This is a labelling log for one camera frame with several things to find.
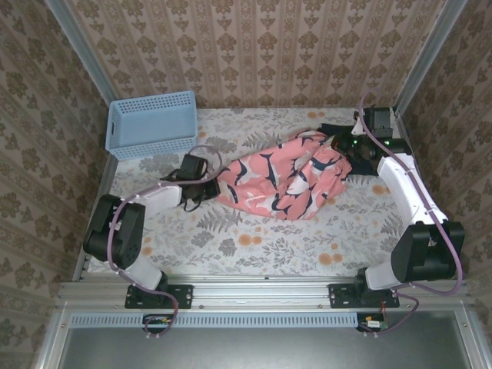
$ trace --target wire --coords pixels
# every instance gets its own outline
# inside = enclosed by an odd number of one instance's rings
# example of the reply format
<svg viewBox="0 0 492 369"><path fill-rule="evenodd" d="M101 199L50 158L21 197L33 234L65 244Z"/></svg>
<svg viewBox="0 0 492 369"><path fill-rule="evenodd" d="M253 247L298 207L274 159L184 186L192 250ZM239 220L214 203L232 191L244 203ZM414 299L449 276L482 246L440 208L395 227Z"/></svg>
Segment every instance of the wire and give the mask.
<svg viewBox="0 0 492 369"><path fill-rule="evenodd" d="M131 194L130 196L128 196L127 198L125 198L120 203L120 205L116 208L115 214L113 215L113 218L111 220L111 223L109 224L108 246L107 246L107 249L106 249L106 258L108 259L108 264L109 264L110 269L112 269L116 274L120 275L122 278L124 278L125 280L129 281L135 287L143 290L144 292L147 292L149 294L158 294L158 295L161 295L161 296L165 296L167 298L170 298L171 301L172 301L173 309L174 309L173 317L172 317L171 321L168 323L168 326L159 335L166 334L169 331L169 329L171 329L171 326L175 322L176 317L178 316L178 300L176 300L176 298L172 294L169 294L167 292L156 291L156 290L151 290L151 289L146 288L145 286L143 286L143 285L139 284L137 281L135 281L131 277L131 275L128 274L125 270L120 269L113 262L113 254L112 254L113 238L115 237L115 228L116 228L116 224L118 223L118 219L120 217L120 214L123 211L123 208L125 207L125 205L128 204L129 202L131 202L131 201L133 201L136 198L139 198L141 196L145 196L147 194L150 194L150 193L152 193L152 192L154 192L154 191L156 191L156 190L158 190L160 188L166 187L168 185L197 185L197 184L200 184L200 183L205 183L206 181L210 181L211 179L216 178L217 176L219 176L219 174L221 173L221 170L222 170L222 164L223 164L223 162L222 162L221 154L218 152L218 150L216 150L215 148L213 148L211 146L198 145L198 146L195 146L194 148L192 148L190 150L190 152L192 152L196 148L207 148L209 151L211 151L212 153L214 153L214 154L216 154L218 156L219 168L218 168L217 171L215 171L214 173L212 173L208 178L202 178L202 179L198 179L196 181L173 181L173 182L170 182L170 181L159 181L156 185L154 185L154 186L152 186L150 188L146 188L145 190L140 191L140 192L137 192L136 194Z"/></svg>
<svg viewBox="0 0 492 369"><path fill-rule="evenodd" d="M372 315L368 315L366 317L363 317L362 319L359 320L359 323L362 323L363 321L367 321L368 318L370 318L370 320L375 319L376 316L378 316L378 315L383 315L383 313L381 313L381 310L379 310L376 314L372 314Z"/></svg>
<svg viewBox="0 0 492 369"><path fill-rule="evenodd" d="M186 211L187 213L191 213L192 211L197 210L200 207L200 205L201 205L201 200L193 208L191 208L190 210L188 210L188 202L186 201L184 203L183 210Z"/></svg>
<svg viewBox="0 0 492 369"><path fill-rule="evenodd" d="M463 284L463 268L461 267L460 257L458 256L456 250L454 249L453 242L451 242L451 239L449 239L449 236L447 235L443 226L439 222L439 219L437 218L436 214L434 213L434 210L432 209L431 205L429 204L429 201L427 200L427 198L426 198L424 192L422 191L417 179L415 178L414 174L411 172L409 167L398 156L396 156L393 152L391 152L391 150L389 150L386 146L381 144L374 137L372 132L367 127L366 122L364 121L364 100L371 93L374 93L375 95L379 95L379 89L378 88L371 88L371 89L367 90L362 95L361 101L359 102L358 111L359 111L359 119L361 120L362 128L364 129L367 136L372 140L373 143L375 143L381 150L383 150L386 154L388 154L391 158L393 158L405 170L406 174L408 175L412 184L414 185L415 191L417 191L419 198L421 198L422 202L424 203L425 210L430 215L430 218L432 219L432 221L436 224L436 227L437 227L439 233L441 234L442 238L444 239L446 246L449 248L449 251L450 251L451 255L453 256L454 264L455 264L456 270L457 270L456 284L449 291L439 291L439 290L436 290L434 288L430 288L428 286L425 286L423 284L416 283L416 282L412 282L412 286L419 287L419 288L421 288L427 292L439 294L441 296L451 296L452 294L456 294L459 291L459 289L461 288L461 285ZM408 314L406 314L403 318L401 318L395 325L393 325L392 327L389 327L388 329L386 329L384 331L380 331L377 333L373 332L369 327L365 327L362 324L359 324L359 326L362 327L363 329L365 329L366 331L368 331L368 333L373 334L374 336L379 335L379 334L390 333L391 331L393 331L397 327L400 327L410 316L412 316L415 313L415 311L418 309L419 304L420 304L418 299L416 299L412 296L408 296L406 294L402 294L402 293L398 292L398 290L400 290L401 288L407 288L407 287L410 287L410 284L406 283L406 284L402 284L400 286L393 288L395 290L395 294L398 297L408 298L412 301L415 301L414 307L408 312Z"/></svg>
<svg viewBox="0 0 492 369"><path fill-rule="evenodd" d="M162 322L164 322L164 319L162 319L162 316L160 316L160 315L151 315L151 316L148 316L147 319L145 319L144 332L147 334L147 338L150 338L150 337L159 338L161 335L165 334L166 330L169 328L170 323L168 323L168 326L165 329L163 329L162 331L160 331L158 333L151 333L148 330L148 325L150 324L151 321L162 321Z"/></svg>
<svg viewBox="0 0 492 369"><path fill-rule="evenodd" d="M364 128L364 131L366 132L367 136L381 150L386 152L391 158L393 158L407 172L407 175L410 178L410 180L412 181L412 184L414 185L415 190L417 191L419 197L421 198L422 202L424 203L425 210L430 215L430 218L432 219L432 221L436 224L436 227L437 227L439 233L441 234L441 236L444 239L444 242L446 243L447 247L449 248L449 251L450 251L451 255L453 256L454 264L455 264L456 270L457 270L456 284L449 291L439 291L439 290L436 290L434 288L430 288L428 286L425 286L425 285L420 284L420 283L415 283L415 282L412 282L412 285L419 287L425 291L432 292L434 294L440 294L442 296L451 296L452 294L456 294L458 292L458 290L461 288L461 285L463 284L463 269L461 267L460 257L458 256L456 250L454 249L453 242L451 242L451 239L449 239L449 236L447 235L443 226L439 222L439 219L437 218L436 214L434 213L434 209L429 204L429 201L427 200L427 198L426 198L424 192L422 191L417 179L415 178L414 174L411 172L409 167L398 156L396 156L393 152L391 152L391 150L389 150L386 146L381 144L378 141L378 139L374 137L372 132L367 127L366 122L364 121L364 100L370 93L375 93L376 95L379 95L379 90L377 88L372 88L370 90L367 90L362 95L361 102L359 103L359 107L358 107L359 118L361 119L362 127ZM400 289L400 288L409 287L409 286L410 286L409 284L402 284L401 286L396 287L395 290Z"/></svg>
<svg viewBox="0 0 492 369"><path fill-rule="evenodd" d="M408 311L408 313L402 317L395 325L392 325L391 327L389 327L388 329L385 329L383 331L379 331L379 332L374 332L372 329L370 329L369 327L366 327L365 325L363 324L359 324L359 327L365 329L369 334L373 334L374 336L379 336L380 334L386 334L386 333L390 333L392 331L394 331L395 329L397 329L398 327L400 327L409 317L411 317L415 311L417 311L419 305L420 305L420 302L418 299L414 298L413 296L408 296L407 294L401 294L400 292L396 291L396 295L399 297L399 298L407 298L409 300L412 300L412 301L415 301L415 305L414 307Z"/></svg>
<svg viewBox="0 0 492 369"><path fill-rule="evenodd" d="M383 298L381 298L381 311L383 312L383 319L386 321L386 305L384 304Z"/></svg>

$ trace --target wallpaper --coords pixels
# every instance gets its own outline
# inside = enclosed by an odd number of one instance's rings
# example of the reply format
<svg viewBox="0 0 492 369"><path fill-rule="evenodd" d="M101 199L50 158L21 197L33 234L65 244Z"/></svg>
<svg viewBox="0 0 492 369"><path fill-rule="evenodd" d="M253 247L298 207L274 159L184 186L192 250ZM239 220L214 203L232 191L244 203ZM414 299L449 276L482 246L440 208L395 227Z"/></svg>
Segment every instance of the wallpaper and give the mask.
<svg viewBox="0 0 492 369"><path fill-rule="evenodd" d="M65 0L119 98L392 105L444 0Z"/></svg>
<svg viewBox="0 0 492 369"><path fill-rule="evenodd" d="M0 1L0 368L30 366L71 279L106 114L43 2Z"/></svg>
<svg viewBox="0 0 492 369"><path fill-rule="evenodd" d="M465 231L464 267L492 342L492 2L469 0L404 121L434 199Z"/></svg>

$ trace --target pink shirt with shark print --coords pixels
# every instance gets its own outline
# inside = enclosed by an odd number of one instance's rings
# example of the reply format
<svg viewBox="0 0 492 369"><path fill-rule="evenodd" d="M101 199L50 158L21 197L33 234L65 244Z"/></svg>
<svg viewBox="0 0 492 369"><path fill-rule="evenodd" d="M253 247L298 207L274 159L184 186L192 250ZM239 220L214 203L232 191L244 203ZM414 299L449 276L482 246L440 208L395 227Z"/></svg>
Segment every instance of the pink shirt with shark print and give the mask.
<svg viewBox="0 0 492 369"><path fill-rule="evenodd" d="M348 160L318 131L234 160L218 176L224 205L263 217L311 219L323 202L345 191Z"/></svg>

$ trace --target floral fabric surface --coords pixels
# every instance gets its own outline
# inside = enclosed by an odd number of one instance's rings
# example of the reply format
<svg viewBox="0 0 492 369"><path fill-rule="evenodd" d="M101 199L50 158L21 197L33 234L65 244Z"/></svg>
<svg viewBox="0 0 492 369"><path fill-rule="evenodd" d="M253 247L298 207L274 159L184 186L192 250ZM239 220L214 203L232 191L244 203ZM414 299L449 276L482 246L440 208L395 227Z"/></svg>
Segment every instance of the floral fabric surface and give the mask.
<svg viewBox="0 0 492 369"><path fill-rule="evenodd" d="M300 128L352 125L352 114L345 108L204 109L198 111L198 144L219 149L227 165ZM181 157L120 162L111 193L127 196L149 187L178 168ZM206 157L217 166L212 154ZM347 190L308 221L263 218L214 200L191 213L167 209L146 220L142 253L168 274L354 275L387 258L402 231L384 182L349 175ZM93 258L89 272L100 271L108 269Z"/></svg>

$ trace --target black mounting plate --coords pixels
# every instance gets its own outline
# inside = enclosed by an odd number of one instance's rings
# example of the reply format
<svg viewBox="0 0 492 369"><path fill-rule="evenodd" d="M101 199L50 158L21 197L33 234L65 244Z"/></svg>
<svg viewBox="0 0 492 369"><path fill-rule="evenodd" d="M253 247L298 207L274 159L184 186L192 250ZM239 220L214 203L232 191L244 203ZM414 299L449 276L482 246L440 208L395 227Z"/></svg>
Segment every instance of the black mounting plate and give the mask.
<svg viewBox="0 0 492 369"><path fill-rule="evenodd" d="M170 284L167 292L178 300L180 309L191 309L193 302L192 284ZM135 286L128 286L125 300L127 309L172 309L171 299L159 294L149 294Z"/></svg>
<svg viewBox="0 0 492 369"><path fill-rule="evenodd" d="M398 297L393 297L391 290L374 291L375 299L362 304L355 293L355 286L352 283L329 284L328 293L330 306L332 309L353 309L353 308L380 308L381 299L386 308L400 307Z"/></svg>

